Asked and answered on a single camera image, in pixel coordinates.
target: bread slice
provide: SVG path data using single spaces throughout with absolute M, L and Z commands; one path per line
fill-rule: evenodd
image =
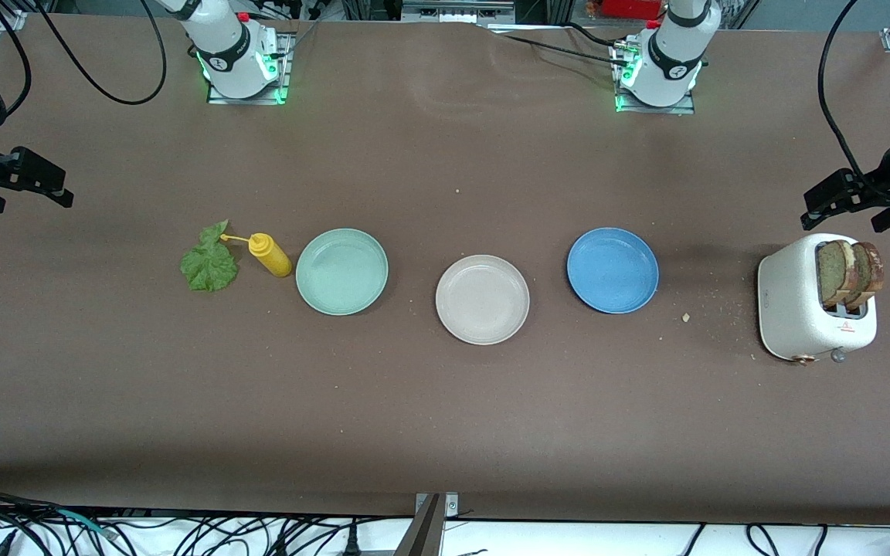
M 858 288 L 844 299 L 847 310 L 861 309 L 863 303 L 875 296 L 884 287 L 884 269 L 881 256 L 872 243 L 854 244 L 854 257 L 858 263 Z
M 859 275 L 854 247 L 843 239 L 819 247 L 819 292 L 823 307 L 833 310 L 858 288 Z

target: yellow squeeze bottle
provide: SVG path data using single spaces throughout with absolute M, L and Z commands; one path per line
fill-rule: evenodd
M 269 237 L 266 233 L 254 233 L 249 239 L 245 237 L 226 236 L 223 233 L 220 239 L 238 239 L 240 242 L 246 242 L 250 246 L 250 253 L 256 257 L 271 274 L 278 278 L 289 275 L 294 270 L 294 265 L 290 264 L 290 258 L 280 246 L 274 242 L 273 237 Z

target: table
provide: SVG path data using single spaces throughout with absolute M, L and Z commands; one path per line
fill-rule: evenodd
M 152 88 L 148 22 L 57 20 L 103 85 Z M 874 344 L 802 368 L 756 331 L 756 264 L 802 236 L 802 193 L 844 165 L 816 101 L 824 35 L 720 32 L 697 113 L 667 117 L 615 113 L 598 63 L 458 24 L 322 22 L 286 106 L 208 106 L 183 31 L 161 28 L 167 86 L 135 108 L 59 61 L 42 22 L 22 30 L 34 88 L 0 151 L 65 168 L 75 203 L 7 192 L 0 215 L 0 490 L 369 514 L 456 490 L 479 517 L 890 522 L 890 232 L 869 214 L 817 229 L 884 257 Z M 0 87 L 21 83 L 4 42 Z M 890 147 L 876 35 L 838 38 L 827 95 L 873 168 Z M 388 287 L 322 316 L 237 249 L 232 286 L 190 292 L 180 256 L 225 218 L 294 256 L 363 229 Z M 593 312 L 566 282 L 573 240 L 603 225 L 657 253 L 639 312 Z M 531 288 L 527 323 L 490 348 L 434 312 L 472 253 Z

